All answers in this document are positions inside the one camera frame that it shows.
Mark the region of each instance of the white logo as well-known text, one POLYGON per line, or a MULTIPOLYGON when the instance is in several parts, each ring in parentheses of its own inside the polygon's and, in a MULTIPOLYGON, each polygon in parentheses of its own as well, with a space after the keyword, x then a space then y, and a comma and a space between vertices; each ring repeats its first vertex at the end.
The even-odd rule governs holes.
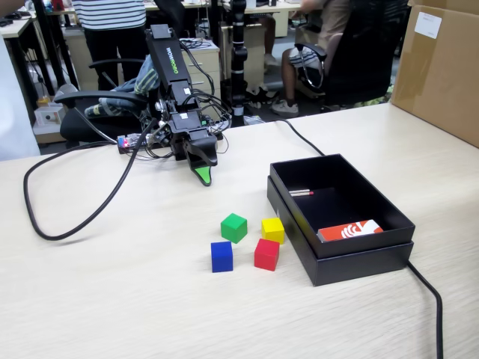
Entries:
POLYGON ((367 221, 364 226, 361 226, 361 222, 356 224, 350 224, 341 231, 343 238, 351 238, 357 236, 363 236, 364 234, 373 234, 379 226, 375 221, 367 221))

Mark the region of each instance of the wooden block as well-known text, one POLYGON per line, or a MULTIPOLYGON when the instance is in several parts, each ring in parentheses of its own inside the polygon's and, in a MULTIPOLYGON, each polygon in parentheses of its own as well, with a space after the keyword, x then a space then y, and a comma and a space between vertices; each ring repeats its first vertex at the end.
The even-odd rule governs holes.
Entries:
POLYGON ((261 221, 261 235, 264 239, 282 245, 284 243, 284 228, 279 218, 263 219, 261 221))
POLYGON ((279 259, 279 243, 260 239, 254 251, 254 266, 275 271, 279 259))
POLYGON ((248 222, 243 217, 231 213, 222 222, 222 237, 237 244, 248 233, 248 222))
POLYGON ((233 249, 231 242, 211 244, 211 269, 213 273, 233 270, 233 249))

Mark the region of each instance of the label on cardboard box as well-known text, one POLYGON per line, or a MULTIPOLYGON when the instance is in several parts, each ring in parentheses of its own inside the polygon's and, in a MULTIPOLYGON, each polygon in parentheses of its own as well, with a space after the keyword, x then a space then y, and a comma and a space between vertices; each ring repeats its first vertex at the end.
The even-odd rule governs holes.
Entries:
POLYGON ((418 34, 436 39, 439 28, 441 27, 441 22, 442 19, 440 17, 420 12, 414 31, 418 34))
POLYGON ((323 228, 322 230, 317 231, 317 235, 320 237, 321 242, 330 242, 380 232, 382 232, 382 228, 375 221, 370 219, 369 221, 323 228))

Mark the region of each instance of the red cube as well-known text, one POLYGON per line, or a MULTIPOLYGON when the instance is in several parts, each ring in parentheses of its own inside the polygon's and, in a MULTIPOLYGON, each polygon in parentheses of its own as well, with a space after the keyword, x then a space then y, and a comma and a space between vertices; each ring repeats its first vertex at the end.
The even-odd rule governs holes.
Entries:
POLYGON ((254 266, 275 271, 279 258, 279 243, 260 239, 254 251, 254 266))

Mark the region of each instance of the black box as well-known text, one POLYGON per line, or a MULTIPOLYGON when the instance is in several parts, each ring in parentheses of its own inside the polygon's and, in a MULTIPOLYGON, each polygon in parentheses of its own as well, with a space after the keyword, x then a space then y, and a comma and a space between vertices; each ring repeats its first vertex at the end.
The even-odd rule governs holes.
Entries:
POLYGON ((271 164, 271 180, 318 258, 330 258, 411 242, 415 225, 341 155, 271 164), (308 188, 313 196, 291 197, 308 188), (384 230, 321 242, 317 231, 373 219, 384 230))
POLYGON ((271 164, 268 199, 313 285, 404 268, 414 224, 341 155, 271 164), (291 197, 308 188, 313 196, 291 197), (317 230, 373 219, 382 233, 321 242, 317 230))

